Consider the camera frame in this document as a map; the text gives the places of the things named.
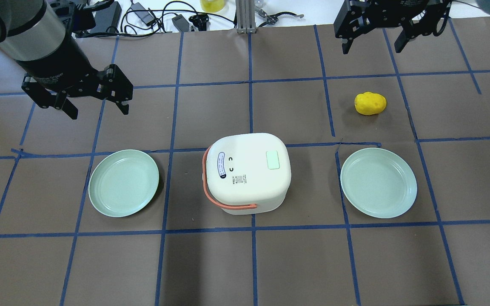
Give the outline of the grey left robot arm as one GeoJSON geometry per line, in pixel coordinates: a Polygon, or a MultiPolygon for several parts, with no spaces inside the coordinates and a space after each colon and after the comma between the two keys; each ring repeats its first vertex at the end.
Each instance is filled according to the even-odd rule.
{"type": "Polygon", "coordinates": [[[21,88],[38,107],[76,119],[70,98],[91,96],[129,113],[130,80],[115,64],[95,69],[72,37],[75,13],[93,10],[69,0],[0,0],[0,49],[25,70],[21,88]]]}

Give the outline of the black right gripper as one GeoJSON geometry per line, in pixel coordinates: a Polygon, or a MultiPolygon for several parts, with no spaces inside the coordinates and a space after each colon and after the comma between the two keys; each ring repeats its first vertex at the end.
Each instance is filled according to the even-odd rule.
{"type": "Polygon", "coordinates": [[[343,2],[333,27],[342,40],[342,52],[348,54],[360,35],[375,28],[402,27],[394,42],[397,54],[418,36],[439,37],[447,26],[450,0],[364,0],[343,2]]]}

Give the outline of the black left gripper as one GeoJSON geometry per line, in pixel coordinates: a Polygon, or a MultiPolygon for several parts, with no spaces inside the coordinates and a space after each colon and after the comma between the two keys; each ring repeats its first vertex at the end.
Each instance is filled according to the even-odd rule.
{"type": "Polygon", "coordinates": [[[130,111],[134,86],[121,68],[109,64],[105,70],[97,71],[70,34],[48,56],[17,63],[26,71],[22,90],[42,109],[52,107],[76,120],[78,109],[67,96],[91,96],[115,103],[125,116],[130,111]]]}

